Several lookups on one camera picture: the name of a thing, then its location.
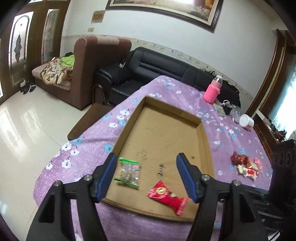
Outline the clear green edged packet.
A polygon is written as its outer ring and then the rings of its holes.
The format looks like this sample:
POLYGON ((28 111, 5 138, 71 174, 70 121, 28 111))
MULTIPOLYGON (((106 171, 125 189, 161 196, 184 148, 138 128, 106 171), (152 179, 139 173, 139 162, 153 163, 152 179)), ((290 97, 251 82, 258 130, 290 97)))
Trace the clear green edged packet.
POLYGON ((119 177, 114 178, 114 181, 133 188, 139 188, 139 173, 142 169, 142 164, 123 157, 119 158, 119 162, 121 163, 121 173, 119 177))

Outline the red long snack packet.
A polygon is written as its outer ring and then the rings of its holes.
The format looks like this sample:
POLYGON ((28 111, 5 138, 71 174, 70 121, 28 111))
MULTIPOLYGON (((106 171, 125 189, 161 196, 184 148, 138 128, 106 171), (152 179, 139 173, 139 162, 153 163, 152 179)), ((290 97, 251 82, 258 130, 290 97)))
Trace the red long snack packet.
POLYGON ((175 193, 171 192, 162 181, 159 181, 149 190, 147 196, 157 202, 169 206, 176 215, 183 214, 188 198, 179 198, 175 193))

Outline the red white snack packet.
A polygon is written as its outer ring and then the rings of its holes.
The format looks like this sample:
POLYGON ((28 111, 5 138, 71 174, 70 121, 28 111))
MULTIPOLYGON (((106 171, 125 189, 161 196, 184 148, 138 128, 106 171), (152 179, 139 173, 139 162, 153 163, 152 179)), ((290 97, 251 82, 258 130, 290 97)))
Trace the red white snack packet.
POLYGON ((246 168, 242 165, 238 165, 237 170, 240 175, 242 175, 243 177, 250 178, 252 180, 255 180, 259 176, 258 172, 254 171, 250 168, 246 168))

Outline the dark red foil packet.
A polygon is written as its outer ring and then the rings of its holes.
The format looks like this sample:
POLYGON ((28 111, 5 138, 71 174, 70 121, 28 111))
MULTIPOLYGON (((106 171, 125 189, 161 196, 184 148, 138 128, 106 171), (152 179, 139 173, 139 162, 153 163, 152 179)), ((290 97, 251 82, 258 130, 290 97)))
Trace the dark red foil packet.
POLYGON ((238 154, 236 151, 234 151, 230 157, 230 160, 235 166, 246 165, 249 162, 249 157, 245 154, 238 154))

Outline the pink cartoon snack bag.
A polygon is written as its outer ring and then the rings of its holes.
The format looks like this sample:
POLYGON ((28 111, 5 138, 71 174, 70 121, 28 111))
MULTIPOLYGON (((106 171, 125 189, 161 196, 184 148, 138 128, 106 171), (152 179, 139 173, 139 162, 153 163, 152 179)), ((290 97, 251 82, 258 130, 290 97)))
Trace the pink cartoon snack bag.
POLYGON ((256 172, 261 172, 263 170, 262 163, 261 163, 261 161, 258 158, 254 158, 254 162, 253 162, 252 168, 256 172))

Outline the cardboard tray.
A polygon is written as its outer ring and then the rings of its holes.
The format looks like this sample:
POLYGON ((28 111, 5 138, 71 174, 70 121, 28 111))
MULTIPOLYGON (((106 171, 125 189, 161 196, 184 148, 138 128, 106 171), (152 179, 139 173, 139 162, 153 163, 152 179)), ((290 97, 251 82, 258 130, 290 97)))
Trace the cardboard tray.
POLYGON ((142 164, 139 188, 112 181, 104 203, 142 215, 192 222, 198 205, 188 200, 183 214, 147 196, 159 181, 179 198, 187 192, 177 170, 176 157, 184 153, 202 173, 214 176, 211 150, 202 120, 151 97, 136 107, 112 150, 142 164))

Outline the purple floral tablecloth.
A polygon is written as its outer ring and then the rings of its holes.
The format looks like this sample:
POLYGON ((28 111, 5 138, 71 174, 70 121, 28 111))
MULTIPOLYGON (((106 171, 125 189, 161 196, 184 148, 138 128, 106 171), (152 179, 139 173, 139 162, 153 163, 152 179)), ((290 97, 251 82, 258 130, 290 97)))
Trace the purple floral tablecloth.
POLYGON ((57 180, 82 180, 110 153, 140 162, 138 187, 118 181, 118 163, 107 196, 96 209, 108 240, 185 240, 198 205, 188 200, 182 215, 148 197, 159 181, 178 198, 187 196, 176 166, 189 162, 214 179, 268 190, 273 171, 255 130, 223 117, 204 101, 203 92, 160 76, 128 97, 86 130, 65 143, 36 181, 41 204, 57 180))

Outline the white plastic jar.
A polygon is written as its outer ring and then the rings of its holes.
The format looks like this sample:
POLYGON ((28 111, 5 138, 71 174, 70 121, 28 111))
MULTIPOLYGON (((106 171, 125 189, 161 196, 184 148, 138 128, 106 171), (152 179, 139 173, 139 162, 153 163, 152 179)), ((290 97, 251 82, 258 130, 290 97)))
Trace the white plastic jar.
POLYGON ((239 124, 241 127, 249 131, 254 127, 254 120, 247 114, 243 114, 239 119, 239 124))

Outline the small black container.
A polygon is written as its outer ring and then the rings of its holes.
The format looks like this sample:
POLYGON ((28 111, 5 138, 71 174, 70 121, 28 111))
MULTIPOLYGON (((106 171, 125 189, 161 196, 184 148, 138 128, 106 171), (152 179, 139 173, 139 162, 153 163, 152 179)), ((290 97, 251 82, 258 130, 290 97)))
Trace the small black container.
POLYGON ((232 110, 232 104, 230 103, 230 101, 224 100, 221 106, 222 106, 222 108, 224 110, 224 113, 226 115, 229 115, 231 110, 232 110))

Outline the pink sleeved thermos bottle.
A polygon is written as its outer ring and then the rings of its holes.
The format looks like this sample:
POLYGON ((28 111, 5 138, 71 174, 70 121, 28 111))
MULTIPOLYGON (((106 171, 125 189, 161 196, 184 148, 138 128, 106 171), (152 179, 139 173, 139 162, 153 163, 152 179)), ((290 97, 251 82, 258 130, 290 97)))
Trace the pink sleeved thermos bottle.
POLYGON ((209 104, 213 104, 220 94, 220 89, 222 87, 222 76, 216 75, 216 77, 209 84, 207 90, 203 95, 203 99, 209 104))

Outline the wooden cabinet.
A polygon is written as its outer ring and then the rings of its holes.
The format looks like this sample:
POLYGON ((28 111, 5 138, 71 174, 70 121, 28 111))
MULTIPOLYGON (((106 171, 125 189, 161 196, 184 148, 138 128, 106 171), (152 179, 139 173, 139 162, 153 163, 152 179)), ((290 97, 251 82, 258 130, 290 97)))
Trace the wooden cabinet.
POLYGON ((288 90, 295 81, 295 41, 288 31, 276 30, 276 45, 264 81, 246 114, 254 119, 254 130, 267 154, 273 159, 272 148, 288 137, 288 127, 276 123, 290 110, 283 110, 288 90))

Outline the black leather sofa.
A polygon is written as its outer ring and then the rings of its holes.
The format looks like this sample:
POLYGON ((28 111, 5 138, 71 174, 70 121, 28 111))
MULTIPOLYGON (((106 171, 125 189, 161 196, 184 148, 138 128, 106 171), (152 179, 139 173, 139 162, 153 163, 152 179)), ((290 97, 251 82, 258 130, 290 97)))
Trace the black leather sofa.
POLYGON ((102 97, 98 96, 98 89, 95 89, 94 100, 102 100, 116 106, 161 75, 174 78, 199 91, 206 91, 215 78, 205 70, 138 47, 130 51, 121 62, 109 64, 95 71, 94 84, 102 89, 102 97))

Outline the green cloth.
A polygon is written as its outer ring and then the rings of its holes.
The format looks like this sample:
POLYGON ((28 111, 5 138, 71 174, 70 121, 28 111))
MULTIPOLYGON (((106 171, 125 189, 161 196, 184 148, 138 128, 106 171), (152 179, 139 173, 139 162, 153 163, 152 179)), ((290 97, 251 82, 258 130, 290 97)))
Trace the green cloth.
POLYGON ((67 53, 65 56, 61 57, 60 65, 63 67, 73 67, 75 63, 75 55, 72 52, 67 53))

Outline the wooden glass doors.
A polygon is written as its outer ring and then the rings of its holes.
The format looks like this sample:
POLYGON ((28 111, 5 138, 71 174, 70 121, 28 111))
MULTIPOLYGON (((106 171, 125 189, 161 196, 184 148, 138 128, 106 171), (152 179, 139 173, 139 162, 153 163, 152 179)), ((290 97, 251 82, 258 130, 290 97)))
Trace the wooden glass doors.
POLYGON ((23 1, 1 30, 1 103, 33 83, 32 70, 58 56, 70 1, 23 1))

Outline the framed wall painting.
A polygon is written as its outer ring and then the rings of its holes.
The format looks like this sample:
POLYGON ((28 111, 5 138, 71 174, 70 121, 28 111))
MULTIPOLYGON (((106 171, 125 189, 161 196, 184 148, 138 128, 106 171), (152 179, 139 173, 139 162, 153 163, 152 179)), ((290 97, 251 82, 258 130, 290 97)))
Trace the framed wall painting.
POLYGON ((214 32, 223 0, 168 1, 168 0, 118 0, 108 1, 106 10, 147 11, 186 21, 214 32))

